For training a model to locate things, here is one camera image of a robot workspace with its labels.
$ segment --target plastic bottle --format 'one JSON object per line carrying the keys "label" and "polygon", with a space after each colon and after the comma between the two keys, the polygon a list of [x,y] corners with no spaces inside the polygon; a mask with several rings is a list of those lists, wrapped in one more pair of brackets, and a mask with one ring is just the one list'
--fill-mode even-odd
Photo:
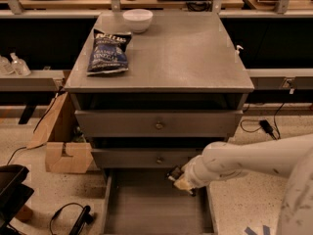
{"label": "plastic bottle", "polygon": [[10,54],[12,58],[12,68],[18,75],[29,75],[30,70],[23,59],[19,59],[15,53]]}
{"label": "plastic bottle", "polygon": [[0,73],[2,74],[11,74],[14,70],[6,57],[0,56]]}

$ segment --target cabinet top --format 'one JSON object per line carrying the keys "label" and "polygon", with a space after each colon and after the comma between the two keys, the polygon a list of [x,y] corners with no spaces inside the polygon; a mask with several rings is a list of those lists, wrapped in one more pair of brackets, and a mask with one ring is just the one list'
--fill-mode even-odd
{"label": "cabinet top", "polygon": [[[94,28],[129,31],[122,12],[103,12]],[[150,28],[133,34],[127,46],[129,70],[87,76],[93,29],[67,80],[66,91],[88,92],[239,92],[253,90],[222,22],[214,13],[154,11]]]}

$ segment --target concrete floor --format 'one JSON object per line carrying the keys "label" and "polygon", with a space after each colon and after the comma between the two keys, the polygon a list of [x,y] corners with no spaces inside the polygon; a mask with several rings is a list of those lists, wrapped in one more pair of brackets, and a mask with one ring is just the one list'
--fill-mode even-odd
{"label": "concrete floor", "polygon": [[[251,105],[243,119],[268,119],[273,124],[273,115],[280,105]],[[276,115],[282,138],[313,133],[312,111],[309,104],[285,105]],[[5,165],[13,152],[25,146],[32,137],[32,130],[42,116],[43,109],[35,112],[28,124],[18,125],[21,111],[10,107],[0,109],[0,165]],[[254,130],[257,122],[246,121],[245,129]],[[271,140],[262,130],[248,133],[238,127],[229,142],[248,144]],[[91,166],[85,174],[57,174],[45,170],[45,147],[18,151],[11,164],[25,165],[30,170],[24,184],[34,189],[27,205],[33,217],[27,223],[13,219],[11,224],[27,235],[48,235],[52,215],[63,205],[78,203],[89,205],[95,221],[86,225],[81,234],[102,234],[102,209],[105,197],[103,175]],[[280,204],[284,195],[284,178],[250,172],[245,177],[213,182],[209,186],[211,208],[219,235],[244,235],[247,227],[262,234],[262,226],[270,227],[275,234]],[[55,234],[68,234],[81,212],[78,206],[65,208],[52,222]]]}

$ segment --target drawer knob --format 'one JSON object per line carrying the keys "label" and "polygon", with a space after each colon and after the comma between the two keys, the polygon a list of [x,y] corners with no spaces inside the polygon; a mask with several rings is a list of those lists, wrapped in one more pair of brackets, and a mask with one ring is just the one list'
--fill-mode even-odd
{"label": "drawer knob", "polygon": [[156,163],[157,164],[162,164],[164,162],[164,158],[162,158],[162,157],[157,157],[157,159],[156,159]]}
{"label": "drawer knob", "polygon": [[158,121],[156,123],[156,129],[163,129],[163,128],[164,128],[164,124],[162,122]]}

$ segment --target white bowl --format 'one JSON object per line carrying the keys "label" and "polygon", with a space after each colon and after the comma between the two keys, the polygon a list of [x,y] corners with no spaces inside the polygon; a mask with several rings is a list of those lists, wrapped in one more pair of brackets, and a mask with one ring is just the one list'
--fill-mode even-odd
{"label": "white bowl", "polygon": [[134,33],[145,32],[152,20],[154,14],[144,9],[134,9],[123,13],[124,21]]}

